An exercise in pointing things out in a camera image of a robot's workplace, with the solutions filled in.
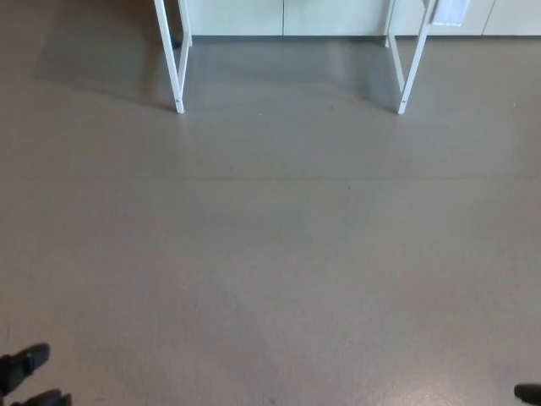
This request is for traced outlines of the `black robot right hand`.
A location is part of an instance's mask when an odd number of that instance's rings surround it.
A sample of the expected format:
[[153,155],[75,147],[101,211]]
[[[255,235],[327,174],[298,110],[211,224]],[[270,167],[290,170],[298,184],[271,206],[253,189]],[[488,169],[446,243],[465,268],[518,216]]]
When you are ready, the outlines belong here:
[[540,383],[517,384],[514,387],[514,395],[526,404],[541,406]]

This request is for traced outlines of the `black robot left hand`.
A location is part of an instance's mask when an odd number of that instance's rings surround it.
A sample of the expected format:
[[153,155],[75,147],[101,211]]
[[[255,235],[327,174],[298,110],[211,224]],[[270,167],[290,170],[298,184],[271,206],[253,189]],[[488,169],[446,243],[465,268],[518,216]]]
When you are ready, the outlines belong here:
[[[6,397],[14,392],[25,379],[32,376],[50,357],[50,345],[38,343],[20,350],[16,354],[1,356],[1,405],[6,405]],[[66,406],[72,405],[69,393],[52,389],[39,393],[13,405],[21,406]]]

